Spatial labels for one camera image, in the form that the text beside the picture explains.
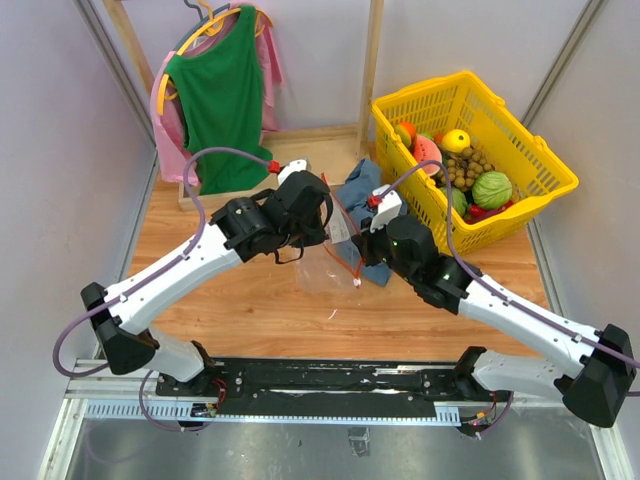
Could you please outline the clear zip top bag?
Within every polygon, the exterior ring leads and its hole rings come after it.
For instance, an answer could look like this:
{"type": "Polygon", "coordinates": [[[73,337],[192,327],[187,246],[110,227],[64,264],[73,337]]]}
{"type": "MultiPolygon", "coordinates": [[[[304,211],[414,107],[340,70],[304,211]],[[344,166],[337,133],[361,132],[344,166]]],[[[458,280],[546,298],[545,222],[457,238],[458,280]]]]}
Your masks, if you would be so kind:
{"type": "Polygon", "coordinates": [[[342,184],[330,187],[333,212],[325,227],[326,239],[318,246],[306,248],[303,258],[296,263],[296,283],[306,293],[350,292],[362,288],[363,261],[352,242],[352,237],[359,232],[354,201],[348,189],[352,180],[349,176],[342,184]]]}

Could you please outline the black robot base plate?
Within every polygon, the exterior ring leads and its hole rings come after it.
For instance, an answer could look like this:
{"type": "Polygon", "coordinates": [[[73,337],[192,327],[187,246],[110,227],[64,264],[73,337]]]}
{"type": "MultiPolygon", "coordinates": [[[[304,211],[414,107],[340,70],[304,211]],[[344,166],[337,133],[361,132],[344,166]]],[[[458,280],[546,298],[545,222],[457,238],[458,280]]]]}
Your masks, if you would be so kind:
{"type": "Polygon", "coordinates": [[[413,419],[438,402],[504,402],[509,394],[467,387],[452,362],[219,358],[196,386],[159,376],[161,397],[213,398],[226,389],[223,415],[266,419],[413,419]]]}

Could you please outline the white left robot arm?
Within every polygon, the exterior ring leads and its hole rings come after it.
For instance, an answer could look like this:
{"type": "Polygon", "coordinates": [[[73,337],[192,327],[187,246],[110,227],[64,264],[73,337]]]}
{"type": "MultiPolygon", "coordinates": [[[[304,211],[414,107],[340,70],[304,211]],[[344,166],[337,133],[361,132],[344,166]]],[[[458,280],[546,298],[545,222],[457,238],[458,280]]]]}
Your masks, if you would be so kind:
{"type": "Polygon", "coordinates": [[[152,330],[153,320],[209,279],[260,254],[323,243],[332,209],[328,186],[309,171],[296,171],[276,189],[228,201],[194,236],[136,276],[107,288],[85,287],[82,298],[93,311],[110,371],[149,368],[192,395],[207,393],[221,371],[204,347],[152,330]]]}

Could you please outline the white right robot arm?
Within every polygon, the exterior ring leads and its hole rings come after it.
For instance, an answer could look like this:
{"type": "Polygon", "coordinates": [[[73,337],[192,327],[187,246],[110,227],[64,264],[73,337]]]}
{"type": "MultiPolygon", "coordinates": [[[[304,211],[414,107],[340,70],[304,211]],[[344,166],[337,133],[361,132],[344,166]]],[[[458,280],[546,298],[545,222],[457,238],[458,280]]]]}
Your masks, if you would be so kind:
{"type": "Polygon", "coordinates": [[[425,303],[489,325],[539,353],[538,358],[468,348],[453,387],[466,400],[510,391],[559,400],[579,419],[614,425],[639,367],[628,333],[554,314],[501,286],[457,255],[438,250],[428,227],[400,215],[352,238],[366,265],[384,264],[425,303]]]}

